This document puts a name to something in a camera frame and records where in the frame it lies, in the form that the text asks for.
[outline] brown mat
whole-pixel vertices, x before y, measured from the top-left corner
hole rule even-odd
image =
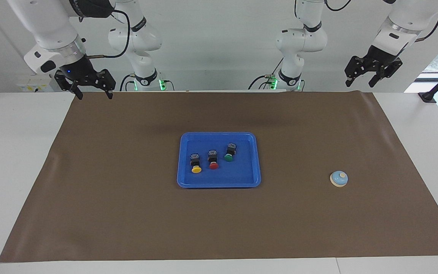
[[[261,185],[181,189],[194,131],[253,132]],[[372,94],[86,93],[0,262],[408,255],[438,255],[438,206]]]

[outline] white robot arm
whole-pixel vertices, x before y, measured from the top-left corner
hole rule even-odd
[[[353,56],[344,72],[349,87],[354,80],[376,72],[370,87],[383,78],[390,78],[403,64],[398,56],[411,46],[425,30],[433,16],[438,14],[438,0],[384,0],[392,4],[392,11],[363,58]]]
[[[116,0],[116,9],[126,12],[132,27],[129,46],[125,53],[134,70],[136,86],[140,91],[163,90],[161,73],[155,68],[153,59],[147,53],[160,49],[162,38],[143,16],[138,0]],[[119,14],[117,20],[126,23]],[[108,35],[109,43],[116,50],[122,50],[127,42],[126,28],[112,29]]]
[[[115,12],[114,0],[7,0],[36,40],[24,59],[35,73],[60,68],[55,80],[62,90],[82,99],[78,86],[94,86],[113,97],[116,81],[108,70],[92,67],[82,41],[68,21],[71,16],[106,18]]]
[[[276,73],[278,89],[294,90],[299,86],[304,67],[301,52],[318,52],[327,45],[327,34],[322,28],[324,0],[302,0],[297,3],[295,14],[304,27],[287,29],[276,39],[276,47],[283,54],[283,65]]]

